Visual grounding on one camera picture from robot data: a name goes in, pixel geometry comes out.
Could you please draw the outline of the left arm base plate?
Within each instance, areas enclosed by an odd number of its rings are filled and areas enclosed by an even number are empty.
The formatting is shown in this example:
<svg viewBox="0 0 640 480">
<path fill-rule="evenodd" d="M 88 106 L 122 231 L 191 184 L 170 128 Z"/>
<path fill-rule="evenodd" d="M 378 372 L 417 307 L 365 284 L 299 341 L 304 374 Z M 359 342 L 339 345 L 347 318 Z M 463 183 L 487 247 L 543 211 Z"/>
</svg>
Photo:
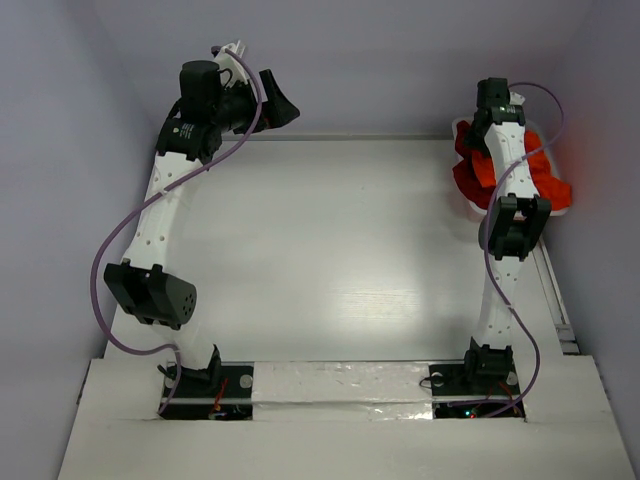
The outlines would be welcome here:
<svg viewBox="0 0 640 480">
<path fill-rule="evenodd" d="M 253 363 L 223 363 L 213 385 L 196 380 L 183 370 L 177 390 L 160 417 L 165 420 L 251 420 L 253 376 Z"/>
</svg>

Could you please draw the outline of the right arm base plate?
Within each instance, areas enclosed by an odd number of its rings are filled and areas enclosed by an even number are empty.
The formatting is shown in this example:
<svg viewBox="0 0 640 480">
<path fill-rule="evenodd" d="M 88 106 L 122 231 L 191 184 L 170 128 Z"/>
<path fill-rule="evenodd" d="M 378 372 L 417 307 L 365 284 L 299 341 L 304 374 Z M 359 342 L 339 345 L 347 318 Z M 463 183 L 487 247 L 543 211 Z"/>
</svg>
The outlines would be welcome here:
<svg viewBox="0 0 640 480">
<path fill-rule="evenodd" d="M 520 395 L 515 366 L 502 379 L 473 380 L 464 377 L 462 363 L 431 364 L 419 381 L 432 397 L 435 419 L 476 419 L 510 404 Z"/>
</svg>

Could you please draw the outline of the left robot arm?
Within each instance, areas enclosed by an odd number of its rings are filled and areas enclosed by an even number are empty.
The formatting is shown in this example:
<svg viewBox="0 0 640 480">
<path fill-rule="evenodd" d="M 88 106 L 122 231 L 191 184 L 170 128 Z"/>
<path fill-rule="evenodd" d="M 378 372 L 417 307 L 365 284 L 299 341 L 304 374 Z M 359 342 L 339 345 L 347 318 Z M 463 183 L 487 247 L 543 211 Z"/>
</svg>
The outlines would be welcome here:
<svg viewBox="0 0 640 480">
<path fill-rule="evenodd" d="M 182 226 L 201 174 L 239 149 L 220 150 L 231 132 L 246 142 L 250 135 L 282 128 L 299 115 L 271 70 L 253 74 L 228 50 L 214 60 L 183 64 L 180 96 L 160 129 L 145 200 L 123 225 L 136 225 L 122 260 L 96 259 L 92 278 L 102 279 L 121 311 L 163 339 L 177 358 L 162 373 L 173 382 L 186 379 L 201 395 L 221 383 L 219 352 L 194 320 L 196 286 L 169 266 L 172 238 Z"/>
</svg>

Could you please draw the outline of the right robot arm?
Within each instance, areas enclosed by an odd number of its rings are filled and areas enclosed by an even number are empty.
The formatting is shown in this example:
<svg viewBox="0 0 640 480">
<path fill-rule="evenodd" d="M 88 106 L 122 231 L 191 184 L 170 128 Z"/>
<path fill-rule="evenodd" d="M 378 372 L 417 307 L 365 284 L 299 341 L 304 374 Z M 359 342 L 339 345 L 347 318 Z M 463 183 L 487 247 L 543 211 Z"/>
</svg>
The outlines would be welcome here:
<svg viewBox="0 0 640 480">
<path fill-rule="evenodd" d="M 479 321 L 460 368 L 462 384 L 482 392 L 507 380 L 513 365 L 511 327 L 518 274 L 551 214 L 534 185 L 525 147 L 521 101 L 508 81 L 478 82 L 476 112 L 465 142 L 490 155 L 496 187 L 479 229 L 486 277 Z"/>
</svg>

